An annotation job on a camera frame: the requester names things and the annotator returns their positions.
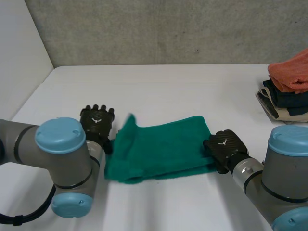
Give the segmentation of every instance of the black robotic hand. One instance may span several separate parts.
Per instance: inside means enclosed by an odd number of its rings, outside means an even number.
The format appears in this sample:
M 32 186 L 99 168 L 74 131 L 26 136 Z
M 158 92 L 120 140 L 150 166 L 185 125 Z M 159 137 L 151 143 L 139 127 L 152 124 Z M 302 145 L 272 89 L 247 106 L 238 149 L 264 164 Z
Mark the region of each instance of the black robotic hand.
M 245 159 L 248 156 L 246 146 L 231 130 L 219 131 L 215 135 L 210 135 L 209 139 L 203 142 L 203 146 L 210 150 L 217 172 L 220 174 L 228 173 L 232 168 L 232 163 L 238 161 L 238 158 Z
M 86 133 L 87 140 L 98 143 L 106 154 L 112 153 L 108 136 L 114 118 L 114 109 L 110 108 L 107 111 L 105 105 L 102 105 L 100 109 L 96 104 L 92 108 L 87 105 L 80 112 L 80 123 Z

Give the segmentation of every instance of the white wall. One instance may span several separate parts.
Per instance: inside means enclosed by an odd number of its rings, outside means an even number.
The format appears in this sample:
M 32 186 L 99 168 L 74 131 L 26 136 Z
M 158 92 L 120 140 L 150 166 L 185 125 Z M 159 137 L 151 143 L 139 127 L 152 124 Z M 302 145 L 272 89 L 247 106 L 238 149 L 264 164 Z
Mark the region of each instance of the white wall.
M 11 119 L 52 70 L 24 0 L 0 0 L 0 118 Z

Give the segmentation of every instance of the orange towel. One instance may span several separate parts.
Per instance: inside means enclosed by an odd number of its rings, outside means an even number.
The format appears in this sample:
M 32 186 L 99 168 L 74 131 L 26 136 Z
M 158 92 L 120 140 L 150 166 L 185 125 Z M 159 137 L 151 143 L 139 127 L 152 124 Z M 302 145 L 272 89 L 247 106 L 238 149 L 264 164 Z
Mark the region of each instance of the orange towel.
M 281 92 L 308 91 L 308 49 L 293 58 L 268 66 L 269 77 Z

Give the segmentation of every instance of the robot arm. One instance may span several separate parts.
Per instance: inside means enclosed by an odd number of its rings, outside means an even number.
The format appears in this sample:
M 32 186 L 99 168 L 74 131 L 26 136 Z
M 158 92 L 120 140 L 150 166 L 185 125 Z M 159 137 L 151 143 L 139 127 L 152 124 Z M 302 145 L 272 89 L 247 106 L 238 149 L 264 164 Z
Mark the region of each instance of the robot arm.
M 87 106 L 80 123 L 57 118 L 41 126 L 0 120 L 0 165 L 13 162 L 47 169 L 55 186 L 51 208 L 64 218 L 82 217 L 92 205 L 103 148 L 114 110 Z
M 204 146 L 218 172 L 231 172 L 274 231 L 308 231 L 308 128 L 275 128 L 264 166 L 231 130 L 212 135 Z

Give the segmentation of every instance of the gray wall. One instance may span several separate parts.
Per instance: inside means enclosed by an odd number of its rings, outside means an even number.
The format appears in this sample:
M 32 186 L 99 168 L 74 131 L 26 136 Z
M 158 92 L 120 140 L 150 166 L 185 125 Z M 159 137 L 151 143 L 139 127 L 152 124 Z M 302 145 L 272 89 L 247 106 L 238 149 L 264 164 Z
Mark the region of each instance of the gray wall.
M 308 47 L 308 0 L 26 0 L 55 67 L 268 64 Z

